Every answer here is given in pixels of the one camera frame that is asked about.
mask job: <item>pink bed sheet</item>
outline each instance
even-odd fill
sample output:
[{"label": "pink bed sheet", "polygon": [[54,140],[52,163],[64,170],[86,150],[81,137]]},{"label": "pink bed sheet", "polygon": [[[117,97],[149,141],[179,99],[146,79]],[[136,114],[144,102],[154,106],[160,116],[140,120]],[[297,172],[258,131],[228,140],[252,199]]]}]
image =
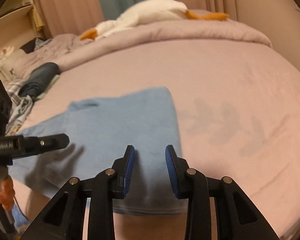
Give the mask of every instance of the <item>pink bed sheet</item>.
[{"label": "pink bed sheet", "polygon": [[[233,21],[156,23],[54,61],[67,71],[23,128],[73,100],[163,85],[173,96],[190,166],[234,178],[279,236],[300,218],[300,73],[262,33]],[[184,218],[116,215],[116,237],[183,239]]]}]

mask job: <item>plaid fabric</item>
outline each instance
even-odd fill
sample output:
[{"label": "plaid fabric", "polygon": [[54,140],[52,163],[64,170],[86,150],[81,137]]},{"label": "plaid fabric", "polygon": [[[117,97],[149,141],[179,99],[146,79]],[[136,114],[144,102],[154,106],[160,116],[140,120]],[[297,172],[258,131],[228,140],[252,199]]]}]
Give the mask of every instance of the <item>plaid fabric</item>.
[{"label": "plaid fabric", "polygon": [[21,102],[10,114],[9,123],[6,127],[6,136],[15,135],[30,114],[33,101],[30,96],[21,98]]},{"label": "plaid fabric", "polygon": [[11,82],[9,82],[7,85],[5,85],[5,89],[11,98],[12,101],[12,110],[18,106],[21,102],[21,98],[18,96],[20,88],[23,86],[23,84],[26,82],[25,79],[15,79]]},{"label": "plaid fabric", "polygon": [[50,41],[52,41],[52,39],[48,39],[46,41],[43,41],[43,40],[40,40],[40,39],[36,39],[35,45],[34,45],[34,51],[36,51],[37,49],[41,49],[42,47],[44,47],[45,45],[47,45]]}]

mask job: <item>screw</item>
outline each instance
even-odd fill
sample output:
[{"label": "screw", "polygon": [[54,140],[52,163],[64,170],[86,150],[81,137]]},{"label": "screw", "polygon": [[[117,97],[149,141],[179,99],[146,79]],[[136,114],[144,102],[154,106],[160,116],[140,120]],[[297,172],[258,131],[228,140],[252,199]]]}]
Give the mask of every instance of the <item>screw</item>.
[{"label": "screw", "polygon": [[69,179],[69,183],[70,183],[71,185],[77,184],[78,181],[79,181],[79,179],[76,178],[76,177],[73,177],[73,178]]},{"label": "screw", "polygon": [[227,184],[230,184],[232,182],[232,179],[230,177],[224,177],[223,181]]},{"label": "screw", "polygon": [[115,173],[115,170],[114,169],[107,169],[106,170],[106,174],[107,175],[112,175],[112,174],[114,174]]},{"label": "screw", "polygon": [[193,169],[193,168],[189,168],[189,169],[187,169],[187,173],[189,174],[189,175],[194,175],[194,174],[196,174],[196,170],[195,169]]}]

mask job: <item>blue towel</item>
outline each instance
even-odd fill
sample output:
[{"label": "blue towel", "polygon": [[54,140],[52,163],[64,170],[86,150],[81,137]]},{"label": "blue towel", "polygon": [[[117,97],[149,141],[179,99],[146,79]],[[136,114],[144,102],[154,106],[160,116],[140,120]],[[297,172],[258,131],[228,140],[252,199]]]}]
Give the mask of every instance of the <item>blue towel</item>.
[{"label": "blue towel", "polygon": [[16,229],[20,228],[21,226],[30,224],[28,219],[22,214],[21,210],[18,208],[17,205],[13,206],[11,212],[14,218],[14,227]]},{"label": "blue towel", "polygon": [[127,145],[133,145],[137,155],[130,191],[126,199],[114,200],[114,212],[146,215],[186,211],[186,202],[172,193],[165,163],[168,144],[181,154],[176,112],[166,88],[72,102],[64,113],[22,132],[25,136],[56,133],[69,136],[65,150],[15,160],[10,175],[52,197],[69,178],[96,176],[122,157]]}]

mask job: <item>human hand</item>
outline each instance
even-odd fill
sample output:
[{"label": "human hand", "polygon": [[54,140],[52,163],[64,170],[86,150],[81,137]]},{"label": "human hand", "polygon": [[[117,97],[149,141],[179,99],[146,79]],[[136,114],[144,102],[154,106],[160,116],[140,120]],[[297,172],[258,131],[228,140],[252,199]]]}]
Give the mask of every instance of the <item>human hand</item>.
[{"label": "human hand", "polygon": [[13,189],[13,181],[10,176],[1,184],[2,191],[0,192],[0,204],[4,210],[10,211],[14,205],[15,191]]}]

